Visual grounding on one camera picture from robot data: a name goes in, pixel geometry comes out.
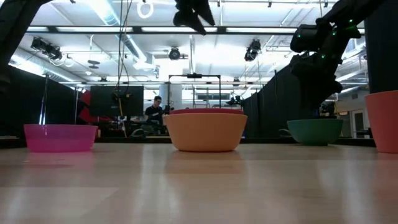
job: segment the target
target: bowl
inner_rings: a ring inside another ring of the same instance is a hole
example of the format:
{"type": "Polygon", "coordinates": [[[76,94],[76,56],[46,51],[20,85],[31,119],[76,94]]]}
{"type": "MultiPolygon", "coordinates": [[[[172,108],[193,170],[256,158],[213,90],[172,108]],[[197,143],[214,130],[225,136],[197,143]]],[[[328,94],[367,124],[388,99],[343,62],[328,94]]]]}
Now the bowl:
{"type": "Polygon", "coordinates": [[[237,110],[187,109],[164,119],[178,150],[229,152],[239,145],[247,118],[237,110]]]}
{"type": "Polygon", "coordinates": [[[87,152],[94,145],[97,126],[70,124],[25,124],[31,152],[87,152]]]}
{"type": "Polygon", "coordinates": [[[303,119],[288,121],[287,126],[297,142],[309,146],[327,146],[339,138],[343,120],[303,119]]]}

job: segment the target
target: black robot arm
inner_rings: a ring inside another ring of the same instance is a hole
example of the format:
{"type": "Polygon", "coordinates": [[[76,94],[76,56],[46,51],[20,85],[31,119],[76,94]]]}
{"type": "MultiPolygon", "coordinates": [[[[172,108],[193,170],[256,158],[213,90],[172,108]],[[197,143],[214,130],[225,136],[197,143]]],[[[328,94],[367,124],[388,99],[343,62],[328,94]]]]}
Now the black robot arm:
{"type": "Polygon", "coordinates": [[[356,27],[384,0],[340,0],[316,25],[302,24],[295,32],[290,48],[297,52],[290,62],[292,73],[300,80],[302,106],[317,108],[325,99],[343,89],[335,72],[351,38],[361,38],[356,27]]]}

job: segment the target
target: wooden table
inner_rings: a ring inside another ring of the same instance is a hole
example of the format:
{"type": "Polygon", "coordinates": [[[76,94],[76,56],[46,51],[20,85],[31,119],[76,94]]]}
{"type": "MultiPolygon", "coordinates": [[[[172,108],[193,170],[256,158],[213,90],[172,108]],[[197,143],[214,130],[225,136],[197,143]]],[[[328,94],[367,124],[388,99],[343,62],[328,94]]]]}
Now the wooden table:
{"type": "Polygon", "coordinates": [[[96,144],[0,151],[0,223],[398,223],[398,156],[375,148],[96,144]]]}

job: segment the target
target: computer screen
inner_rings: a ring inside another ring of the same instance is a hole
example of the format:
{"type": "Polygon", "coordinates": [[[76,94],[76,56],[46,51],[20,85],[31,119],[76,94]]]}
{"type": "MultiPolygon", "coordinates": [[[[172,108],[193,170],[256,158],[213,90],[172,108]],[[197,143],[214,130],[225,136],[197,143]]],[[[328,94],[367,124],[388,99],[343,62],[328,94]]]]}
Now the computer screen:
{"type": "Polygon", "coordinates": [[[116,94],[129,97],[121,97],[123,116],[142,116],[144,111],[144,87],[143,86],[92,86],[90,97],[90,115],[92,116],[120,116],[119,100],[116,94]]]}

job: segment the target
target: man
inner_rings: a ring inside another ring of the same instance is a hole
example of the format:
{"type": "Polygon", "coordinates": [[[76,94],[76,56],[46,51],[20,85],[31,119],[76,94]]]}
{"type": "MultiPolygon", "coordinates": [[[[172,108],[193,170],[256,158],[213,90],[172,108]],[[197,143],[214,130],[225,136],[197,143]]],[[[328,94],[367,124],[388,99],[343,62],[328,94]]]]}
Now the man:
{"type": "Polygon", "coordinates": [[[154,122],[163,125],[163,109],[160,106],[162,98],[155,96],[154,104],[145,110],[145,120],[147,122],[154,122]]]}

